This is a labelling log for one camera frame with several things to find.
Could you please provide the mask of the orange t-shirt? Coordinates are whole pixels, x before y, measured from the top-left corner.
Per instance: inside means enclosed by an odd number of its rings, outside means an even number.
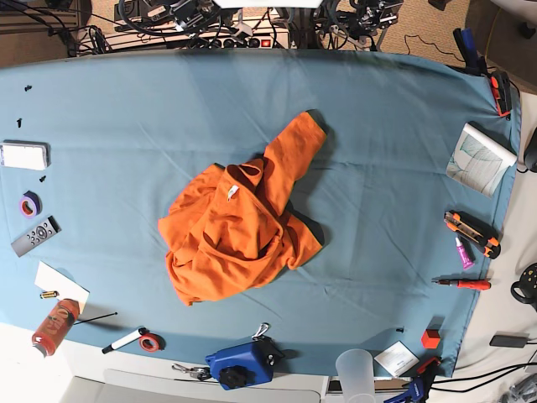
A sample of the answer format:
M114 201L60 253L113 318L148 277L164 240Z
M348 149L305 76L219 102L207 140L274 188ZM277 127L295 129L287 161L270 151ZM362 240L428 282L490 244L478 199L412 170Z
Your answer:
M210 165L177 196L158 230L171 284L186 306L267 285L321 251L321 236L292 212L289 199L326 138L302 112L261 156Z

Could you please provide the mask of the blue table cloth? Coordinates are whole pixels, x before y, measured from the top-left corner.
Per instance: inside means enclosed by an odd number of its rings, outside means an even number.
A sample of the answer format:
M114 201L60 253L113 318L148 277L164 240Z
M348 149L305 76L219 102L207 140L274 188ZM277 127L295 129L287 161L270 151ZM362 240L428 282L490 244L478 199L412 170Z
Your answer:
M322 250L268 285L186 306L158 220L204 169L262 154L303 111L327 139L290 199ZM164 358L196 363L266 322L290 354L284 371L334 374L350 348L400 341L424 356L421 335L436 325L451 375L478 295L432 283L461 268L443 216L500 228L516 175L492 198L446 175L466 123L519 150L519 102L502 118L485 77L409 55L162 51L4 68L1 137L47 144L51 163L1 170L1 320L34 330L44 319L43 261L88 289L89 315L118 312L70 331L78 343L145 326L165 340ZM26 191L41 200L36 217L19 210ZM60 231L18 257L11 243L48 216Z

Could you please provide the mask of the silver carabiner clip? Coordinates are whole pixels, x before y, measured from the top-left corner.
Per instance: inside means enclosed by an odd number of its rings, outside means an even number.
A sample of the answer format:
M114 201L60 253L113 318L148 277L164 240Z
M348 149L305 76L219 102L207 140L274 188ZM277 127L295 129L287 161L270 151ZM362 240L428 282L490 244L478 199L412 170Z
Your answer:
M259 327L258 327L258 330L252 335L252 340L253 341L256 341L256 340L260 340L260 339L263 339L264 338L264 335L265 333L270 329L270 325L266 322L262 322Z

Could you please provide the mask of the blue plastic device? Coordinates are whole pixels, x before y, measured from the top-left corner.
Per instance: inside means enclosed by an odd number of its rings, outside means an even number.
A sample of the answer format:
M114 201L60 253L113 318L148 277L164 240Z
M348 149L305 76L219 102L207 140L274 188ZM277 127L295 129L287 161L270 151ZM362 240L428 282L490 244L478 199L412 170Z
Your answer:
M271 382L274 367L284 358L271 338L259 337L209 354L205 361L211 377L224 390L236 390Z

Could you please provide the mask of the white power strip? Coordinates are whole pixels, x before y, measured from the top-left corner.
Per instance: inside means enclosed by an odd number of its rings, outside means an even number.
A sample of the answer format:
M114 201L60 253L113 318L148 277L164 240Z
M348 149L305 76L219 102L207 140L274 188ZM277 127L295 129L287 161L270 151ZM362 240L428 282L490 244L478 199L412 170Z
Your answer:
M258 29L253 36L241 38L231 35L222 29L210 30L202 34L174 35L169 38L150 36L136 33L110 34L106 36L106 42L113 51L138 50L138 49L288 49L288 32L276 30L269 32L268 29Z

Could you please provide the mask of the red tape roll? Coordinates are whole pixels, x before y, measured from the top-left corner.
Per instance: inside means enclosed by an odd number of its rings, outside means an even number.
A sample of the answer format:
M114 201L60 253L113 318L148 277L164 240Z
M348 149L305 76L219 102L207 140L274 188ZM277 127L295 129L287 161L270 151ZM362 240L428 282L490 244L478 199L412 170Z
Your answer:
M165 348L165 341L163 338L151 332L145 333L138 341L141 349L148 353L155 353L164 350Z

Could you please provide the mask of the silver key clip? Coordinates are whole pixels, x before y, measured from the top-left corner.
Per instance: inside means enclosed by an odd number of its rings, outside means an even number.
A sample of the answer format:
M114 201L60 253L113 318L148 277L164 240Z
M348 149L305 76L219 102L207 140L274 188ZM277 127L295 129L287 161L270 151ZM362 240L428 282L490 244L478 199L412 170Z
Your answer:
M188 374L191 378L196 379L198 381L205 381L211 378L209 367L187 368L181 364L172 364L171 368L173 370L181 372L182 374Z

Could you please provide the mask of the translucent plastic cup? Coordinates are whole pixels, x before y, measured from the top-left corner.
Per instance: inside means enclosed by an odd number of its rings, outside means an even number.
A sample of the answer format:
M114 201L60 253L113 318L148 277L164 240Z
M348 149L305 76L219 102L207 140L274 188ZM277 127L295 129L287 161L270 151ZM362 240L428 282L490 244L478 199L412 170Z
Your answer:
M346 403L374 403L373 356L363 349L350 349L336 359L336 372Z

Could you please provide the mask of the white marker pen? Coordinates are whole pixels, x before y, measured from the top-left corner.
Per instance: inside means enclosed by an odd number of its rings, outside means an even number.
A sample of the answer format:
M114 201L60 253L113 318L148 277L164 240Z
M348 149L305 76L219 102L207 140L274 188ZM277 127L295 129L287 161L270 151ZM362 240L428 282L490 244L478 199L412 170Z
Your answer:
M148 332L146 327L139 327L129 334L119 338L117 341L112 342L108 346L102 349L103 354L110 353L111 351L118 350L138 339L140 339L144 334Z

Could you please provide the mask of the thin black rod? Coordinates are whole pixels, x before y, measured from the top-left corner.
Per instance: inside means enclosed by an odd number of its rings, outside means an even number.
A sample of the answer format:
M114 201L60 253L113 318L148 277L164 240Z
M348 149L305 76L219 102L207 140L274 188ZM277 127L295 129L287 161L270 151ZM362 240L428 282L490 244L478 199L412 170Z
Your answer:
M97 320L101 320L101 319L105 319L105 318L108 318L108 317L116 316L117 314L118 314L118 312L112 312L112 313L109 313L109 314L100 315L100 316L97 316L97 317L92 317L92 318L89 318L89 319L80 320L78 322L75 322L74 325L79 325L79 324L88 323L88 322L94 322L94 321L97 321Z

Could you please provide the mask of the small white card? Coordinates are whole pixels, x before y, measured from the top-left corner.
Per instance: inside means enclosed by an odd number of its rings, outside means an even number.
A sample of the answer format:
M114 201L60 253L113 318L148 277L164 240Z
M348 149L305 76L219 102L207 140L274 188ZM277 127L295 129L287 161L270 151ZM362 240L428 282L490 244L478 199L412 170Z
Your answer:
M419 362L419 359L400 341L376 355L374 360L392 377L403 375Z

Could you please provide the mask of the red screwdriver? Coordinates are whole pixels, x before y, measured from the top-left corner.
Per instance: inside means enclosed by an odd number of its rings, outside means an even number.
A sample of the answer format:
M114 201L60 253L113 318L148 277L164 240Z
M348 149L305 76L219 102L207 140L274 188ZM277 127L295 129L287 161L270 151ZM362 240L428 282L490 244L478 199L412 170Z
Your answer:
M488 280L468 280L468 279L438 279L432 280L437 285L455 286L456 288L468 290L489 290L492 284Z

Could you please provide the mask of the purple glue tube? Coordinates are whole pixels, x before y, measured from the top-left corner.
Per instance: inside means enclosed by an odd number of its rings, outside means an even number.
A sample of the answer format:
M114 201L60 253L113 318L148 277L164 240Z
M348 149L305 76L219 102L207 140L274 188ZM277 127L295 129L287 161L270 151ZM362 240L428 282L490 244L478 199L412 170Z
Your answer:
M459 257L461 258L462 268L464 270L469 270L474 265L474 262L472 258L470 257L469 253L467 252L465 244L462 242L462 240L458 236L456 236L455 242L456 242L457 253L459 254Z

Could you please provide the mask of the orange black utility knife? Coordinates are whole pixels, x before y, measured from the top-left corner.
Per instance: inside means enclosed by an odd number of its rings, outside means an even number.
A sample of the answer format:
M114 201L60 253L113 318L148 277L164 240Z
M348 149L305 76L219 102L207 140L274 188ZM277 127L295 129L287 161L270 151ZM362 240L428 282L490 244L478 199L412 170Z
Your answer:
M475 246L485 257L496 259L501 253L499 232L491 225L463 211L444 213L446 226Z

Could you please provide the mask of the red cube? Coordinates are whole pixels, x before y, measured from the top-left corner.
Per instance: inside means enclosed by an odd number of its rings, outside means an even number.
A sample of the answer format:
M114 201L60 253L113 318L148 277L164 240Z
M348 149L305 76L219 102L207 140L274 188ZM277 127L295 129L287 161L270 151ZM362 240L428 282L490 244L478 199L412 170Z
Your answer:
M440 344L441 336L436 329L428 328L421 337L421 343L425 349L437 349Z

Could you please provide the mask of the white notebook with leaf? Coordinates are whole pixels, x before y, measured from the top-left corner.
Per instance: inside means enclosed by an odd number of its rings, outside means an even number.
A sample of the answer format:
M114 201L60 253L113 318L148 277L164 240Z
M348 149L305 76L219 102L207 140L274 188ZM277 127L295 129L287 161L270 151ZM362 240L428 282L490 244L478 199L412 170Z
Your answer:
M492 198L517 156L478 128L466 123L446 167L446 175Z

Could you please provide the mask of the grey remote control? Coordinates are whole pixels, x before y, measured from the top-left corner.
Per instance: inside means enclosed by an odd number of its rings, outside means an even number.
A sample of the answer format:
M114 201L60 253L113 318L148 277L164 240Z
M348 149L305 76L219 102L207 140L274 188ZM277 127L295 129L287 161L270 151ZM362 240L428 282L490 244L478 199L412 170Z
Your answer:
M43 222L30 228L26 233L15 239L12 249L18 257L22 257L37 246L54 237L60 231L60 226L53 216L48 216Z

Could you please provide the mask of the white paper sheet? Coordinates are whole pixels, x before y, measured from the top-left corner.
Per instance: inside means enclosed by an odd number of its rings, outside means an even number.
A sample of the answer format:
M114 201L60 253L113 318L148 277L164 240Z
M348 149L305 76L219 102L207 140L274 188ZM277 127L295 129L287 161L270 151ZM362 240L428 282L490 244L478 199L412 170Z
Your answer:
M59 300L70 299L79 305L80 314L83 313L90 292L78 285L75 281L61 274L43 261L39 261L34 284L42 291L57 291Z

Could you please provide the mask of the purple tape roll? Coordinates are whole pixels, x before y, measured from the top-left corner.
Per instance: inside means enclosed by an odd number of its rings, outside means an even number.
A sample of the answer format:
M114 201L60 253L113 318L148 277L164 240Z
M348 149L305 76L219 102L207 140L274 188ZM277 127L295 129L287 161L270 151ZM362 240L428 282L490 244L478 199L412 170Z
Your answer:
M26 191L18 203L19 210L26 218L38 216L42 212L42 204L39 196L32 192Z

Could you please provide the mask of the small gold battery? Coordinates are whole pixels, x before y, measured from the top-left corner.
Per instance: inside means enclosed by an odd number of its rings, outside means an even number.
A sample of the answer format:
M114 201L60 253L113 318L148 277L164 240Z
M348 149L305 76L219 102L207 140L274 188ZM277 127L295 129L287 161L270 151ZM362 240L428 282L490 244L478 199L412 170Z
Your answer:
M58 291L43 291L39 294L39 297L41 299L49 299L49 298L56 298L59 295Z

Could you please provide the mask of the blue clamp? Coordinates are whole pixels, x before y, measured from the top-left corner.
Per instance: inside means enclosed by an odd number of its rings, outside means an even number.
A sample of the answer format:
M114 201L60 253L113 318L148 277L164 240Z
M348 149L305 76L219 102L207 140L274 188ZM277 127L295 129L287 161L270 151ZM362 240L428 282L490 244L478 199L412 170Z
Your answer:
M407 384L408 389L400 395L385 400L384 403L426 402L440 364L439 357L427 360L417 369L417 375Z

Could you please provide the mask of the red drink can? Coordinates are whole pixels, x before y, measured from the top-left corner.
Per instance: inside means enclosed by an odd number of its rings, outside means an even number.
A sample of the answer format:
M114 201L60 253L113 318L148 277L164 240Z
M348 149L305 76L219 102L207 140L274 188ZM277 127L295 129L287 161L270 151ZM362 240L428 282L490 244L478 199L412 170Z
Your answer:
M80 314L77 301L60 300L39 325L32 336L33 347L44 358L52 356L71 330Z

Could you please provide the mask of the white box with lid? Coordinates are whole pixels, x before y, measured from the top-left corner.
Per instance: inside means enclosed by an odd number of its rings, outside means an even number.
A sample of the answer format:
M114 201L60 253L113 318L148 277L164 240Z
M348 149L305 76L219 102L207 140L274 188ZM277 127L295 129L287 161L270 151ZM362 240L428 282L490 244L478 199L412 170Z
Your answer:
M49 146L38 143L1 143L1 166L45 170L50 165Z

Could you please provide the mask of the red black clamp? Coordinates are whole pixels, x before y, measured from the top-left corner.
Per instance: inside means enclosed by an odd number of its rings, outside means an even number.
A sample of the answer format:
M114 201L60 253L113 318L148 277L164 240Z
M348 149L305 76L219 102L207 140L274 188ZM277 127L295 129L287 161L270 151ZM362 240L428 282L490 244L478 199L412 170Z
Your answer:
M505 71L495 70L490 75L493 98L498 115L507 117L512 110L511 84Z

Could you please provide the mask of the black computer mouse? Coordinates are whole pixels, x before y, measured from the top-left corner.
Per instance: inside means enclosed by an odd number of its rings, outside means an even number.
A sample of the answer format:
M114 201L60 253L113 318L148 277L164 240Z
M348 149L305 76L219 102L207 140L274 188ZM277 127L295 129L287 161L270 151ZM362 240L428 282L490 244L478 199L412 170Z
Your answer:
M524 164L529 171L537 172L537 128L524 151Z

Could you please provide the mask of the black power adapter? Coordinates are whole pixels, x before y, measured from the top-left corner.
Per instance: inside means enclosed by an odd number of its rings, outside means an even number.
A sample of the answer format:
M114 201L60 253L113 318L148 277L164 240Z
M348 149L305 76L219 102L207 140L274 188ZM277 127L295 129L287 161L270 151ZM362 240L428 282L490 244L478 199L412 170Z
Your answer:
M497 333L492 336L489 345L498 348L523 348L529 343L529 338L518 333Z

